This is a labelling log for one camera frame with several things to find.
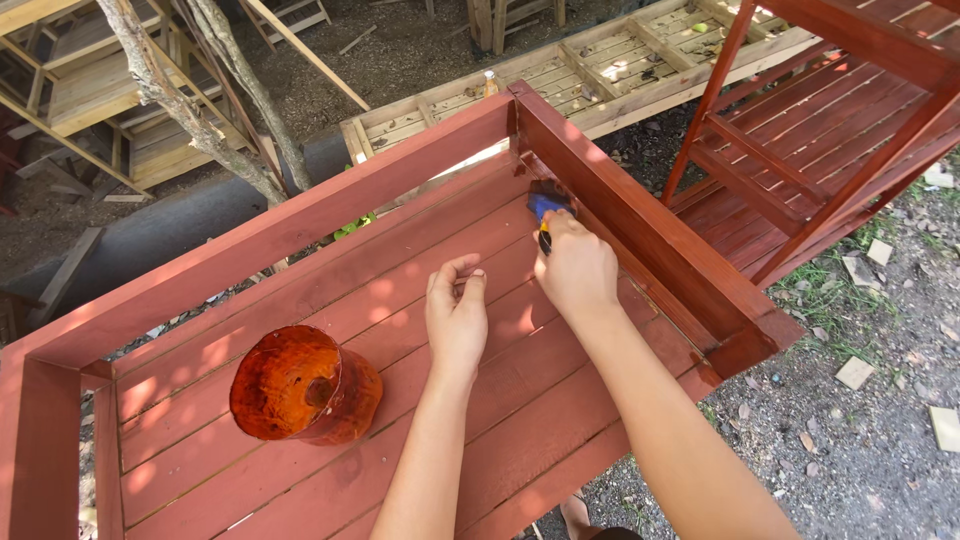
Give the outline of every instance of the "tree branch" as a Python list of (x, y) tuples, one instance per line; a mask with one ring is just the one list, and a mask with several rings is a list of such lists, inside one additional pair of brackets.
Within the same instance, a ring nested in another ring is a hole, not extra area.
[(230, 148), (224, 134), (203, 116), (193, 101), (173, 85), (156, 57), (156, 44), (144, 30), (130, 0), (97, 0), (97, 3), (127, 53), (130, 73), (140, 86), (141, 102), (160, 103), (170, 117), (177, 120), (193, 137), (190, 141), (193, 147), (209, 154), (232, 173), (246, 180), (267, 198), (269, 204), (277, 205), (285, 201), (286, 196), (274, 187), (270, 177), (260, 170), (253, 160)]
[(280, 152), (286, 158), (287, 164), (290, 165), (294, 184), (301, 191), (306, 191), (313, 186), (313, 182), (306, 170), (303, 151), (290, 135), (290, 131), (287, 130), (287, 125), (283, 122), (279, 109), (270, 98), (270, 91), (260, 83), (250, 64), (247, 63), (247, 59), (240, 52), (240, 47), (233, 37), (233, 32), (230, 31), (227, 17), (211, 0), (187, 0), (187, 3), (190, 5), (190, 9), (194, 13), (194, 19), (196, 19), (197, 25), (200, 26), (206, 40), (223, 59), (233, 77), (240, 82), (240, 85), (251, 96), (256, 107), (260, 109), (263, 120), (276, 137), (276, 145), (280, 147)]

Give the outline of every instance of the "orange bottle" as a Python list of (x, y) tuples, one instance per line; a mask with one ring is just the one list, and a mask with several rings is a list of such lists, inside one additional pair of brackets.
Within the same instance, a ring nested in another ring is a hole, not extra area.
[(496, 80), (493, 79), (492, 70), (484, 71), (483, 76), (487, 78), (487, 81), (483, 84), (483, 97), (490, 97), (500, 91), (500, 88), (496, 86)]

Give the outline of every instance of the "wooden rack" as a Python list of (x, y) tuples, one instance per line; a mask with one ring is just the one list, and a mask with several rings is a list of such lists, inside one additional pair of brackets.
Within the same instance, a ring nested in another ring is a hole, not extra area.
[[(661, 0), (557, 43), (490, 67), (500, 87), (524, 80), (588, 137), (596, 138), (701, 95), (714, 51), (729, 27), (685, 0)], [(802, 28), (783, 30), (782, 19), (758, 13), (753, 28), (763, 40), (745, 45), (728, 83), (750, 77), (805, 50), (820, 39)], [(697, 23), (707, 31), (692, 30)], [(354, 163), (394, 148), (483, 98), (483, 71), (344, 122)]]
[[(842, 49), (825, 56), (835, 47), (815, 45), (720, 96), (736, 52), (725, 48), (663, 202), (766, 286), (865, 223), (960, 142), (960, 14), (919, 0), (756, 3)], [(753, 5), (744, 2), (732, 37), (747, 35)], [(673, 201), (687, 160), (710, 176)]]

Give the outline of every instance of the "wooden bench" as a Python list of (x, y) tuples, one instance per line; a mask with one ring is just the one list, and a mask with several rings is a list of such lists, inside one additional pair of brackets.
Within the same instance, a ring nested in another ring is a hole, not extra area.
[[(98, 359), (506, 137), (510, 150), (112, 364)], [(532, 277), (526, 191), (554, 173), (612, 243), (621, 302), (691, 400), (802, 334), (518, 82), (4, 349), (3, 532), (76, 533), (80, 393), (90, 387), (100, 538), (366, 537), (429, 367), (427, 276), (479, 252), (490, 337), (468, 408), (457, 531), (513, 535), (629, 450), (603, 382)], [(297, 322), (380, 371), (383, 401), (353, 444), (263, 443), (228, 414), (239, 359)]]

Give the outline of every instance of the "plastic container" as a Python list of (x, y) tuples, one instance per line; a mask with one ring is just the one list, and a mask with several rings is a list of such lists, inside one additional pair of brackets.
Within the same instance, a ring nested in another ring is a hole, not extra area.
[(268, 333), (244, 356), (230, 387), (230, 412), (247, 435), (348, 443), (370, 428), (383, 382), (370, 364), (306, 325)]

